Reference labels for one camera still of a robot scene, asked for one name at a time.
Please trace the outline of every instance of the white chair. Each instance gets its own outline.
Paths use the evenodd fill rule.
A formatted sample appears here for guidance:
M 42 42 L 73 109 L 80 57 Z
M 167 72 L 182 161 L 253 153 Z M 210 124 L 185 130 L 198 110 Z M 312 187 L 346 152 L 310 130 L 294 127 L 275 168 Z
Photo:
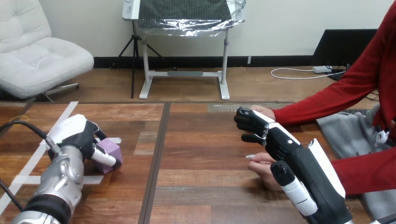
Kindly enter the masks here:
M 41 93 L 48 97 L 78 87 L 49 90 L 92 67 L 87 50 L 51 37 L 38 0 L 0 0 L 0 90 L 22 99 Z

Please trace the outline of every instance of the human hand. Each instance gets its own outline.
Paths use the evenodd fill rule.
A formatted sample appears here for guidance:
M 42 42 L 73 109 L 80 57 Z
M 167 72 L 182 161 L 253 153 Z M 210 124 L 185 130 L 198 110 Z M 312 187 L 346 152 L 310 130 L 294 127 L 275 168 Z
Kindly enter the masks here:
M 254 105 L 250 108 L 251 110 L 257 111 L 261 114 L 264 114 L 265 116 L 275 120 L 275 114 L 271 109 L 268 109 L 266 107 L 263 106 L 258 106 L 258 105 Z
M 247 168 L 260 176 L 266 188 L 273 191 L 282 191 L 271 172 L 271 164 L 276 161 L 268 153 L 248 155 L 246 158 L 250 159 Z

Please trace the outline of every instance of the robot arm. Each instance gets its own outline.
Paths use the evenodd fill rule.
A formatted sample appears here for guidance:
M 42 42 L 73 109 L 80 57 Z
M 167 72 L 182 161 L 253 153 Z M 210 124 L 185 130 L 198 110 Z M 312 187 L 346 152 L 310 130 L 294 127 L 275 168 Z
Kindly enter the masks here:
M 345 191 L 317 141 L 306 149 L 279 123 L 256 111 L 239 108 L 234 120 L 239 129 L 254 132 L 242 135 L 243 141 L 264 145 L 277 160 L 271 171 L 308 223 L 352 223 Z
M 81 200 L 84 160 L 92 159 L 112 168 L 121 162 L 97 145 L 94 134 L 106 135 L 83 115 L 72 116 L 55 127 L 46 138 L 52 163 L 23 212 L 12 224 L 67 224 Z

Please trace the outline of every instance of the tape line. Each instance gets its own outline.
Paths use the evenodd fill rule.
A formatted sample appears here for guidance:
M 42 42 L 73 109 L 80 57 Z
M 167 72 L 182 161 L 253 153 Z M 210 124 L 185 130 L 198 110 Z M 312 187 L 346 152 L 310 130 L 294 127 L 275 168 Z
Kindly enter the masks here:
M 77 104 L 78 104 L 78 101 L 70 102 L 70 104 L 67 106 L 65 111 L 59 117 L 58 121 L 54 124 L 52 129 L 60 122 L 67 119 L 70 116 L 70 114 L 73 112 L 74 108 L 76 108 Z M 47 151 L 47 148 L 45 147 L 45 141 L 43 141 L 43 142 L 44 142 L 44 144 L 40 143 L 39 147 L 36 149 L 33 156 L 30 158 L 30 160 L 26 163 L 25 167 L 19 173 L 20 177 L 18 177 L 18 181 L 21 183 L 14 182 L 17 177 L 15 177 L 14 180 L 12 181 L 9 189 L 14 195 L 18 192 L 18 190 L 22 186 L 21 180 L 23 180 L 23 179 L 26 180 L 27 176 L 29 176 L 29 174 L 32 172 L 34 167 L 37 165 L 37 163 L 41 159 L 42 155 L 44 155 L 45 151 Z M 0 215 L 3 214 L 4 210 L 6 209 L 6 207 L 10 203 L 10 201 L 11 201 L 11 198 L 6 193 L 4 193 L 3 196 L 0 198 Z
M 103 175 L 99 176 L 84 176 L 83 184 L 100 184 Z M 13 181 L 17 184 L 40 184 L 41 176 L 21 176 L 17 175 Z

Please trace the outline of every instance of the purple cube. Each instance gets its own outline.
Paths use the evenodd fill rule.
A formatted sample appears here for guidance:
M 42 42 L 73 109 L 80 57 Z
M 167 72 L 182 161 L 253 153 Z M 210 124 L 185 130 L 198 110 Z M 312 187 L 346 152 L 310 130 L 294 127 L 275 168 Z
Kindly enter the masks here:
M 121 148 L 119 145 L 112 142 L 109 138 L 103 139 L 97 145 L 104 149 L 108 154 L 114 156 L 122 163 Z M 95 166 L 104 174 L 113 170 L 112 167 L 93 161 Z

